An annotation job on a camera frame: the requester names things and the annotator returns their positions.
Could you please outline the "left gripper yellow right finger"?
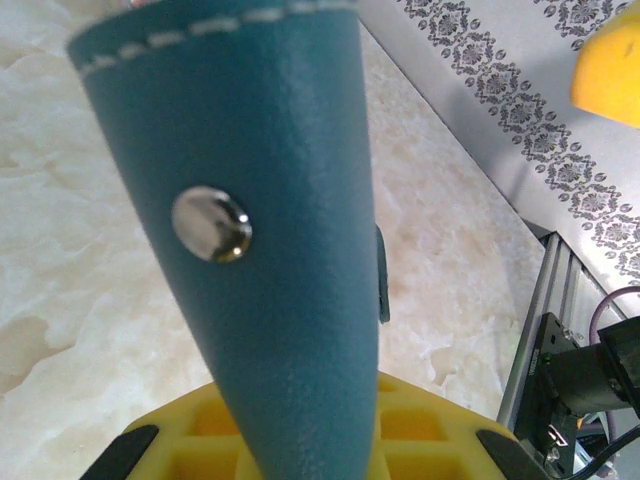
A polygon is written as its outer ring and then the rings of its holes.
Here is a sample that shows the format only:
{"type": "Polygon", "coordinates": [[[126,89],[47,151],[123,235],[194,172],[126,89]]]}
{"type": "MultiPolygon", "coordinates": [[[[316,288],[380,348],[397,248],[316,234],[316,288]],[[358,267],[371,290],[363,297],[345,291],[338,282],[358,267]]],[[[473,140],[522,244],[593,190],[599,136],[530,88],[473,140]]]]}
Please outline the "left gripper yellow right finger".
{"type": "Polygon", "coordinates": [[[374,479],[546,479],[495,421],[388,374],[378,377],[374,479]]]}

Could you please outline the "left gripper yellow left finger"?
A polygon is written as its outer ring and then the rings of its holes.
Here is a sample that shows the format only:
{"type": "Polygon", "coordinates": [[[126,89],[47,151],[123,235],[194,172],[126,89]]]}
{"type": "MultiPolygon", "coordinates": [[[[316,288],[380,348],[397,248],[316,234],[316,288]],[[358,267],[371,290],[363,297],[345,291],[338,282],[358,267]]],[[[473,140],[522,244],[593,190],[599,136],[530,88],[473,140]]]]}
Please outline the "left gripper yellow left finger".
{"type": "Polygon", "coordinates": [[[260,479],[214,384],[131,423],[87,469],[89,479],[260,479]]]}

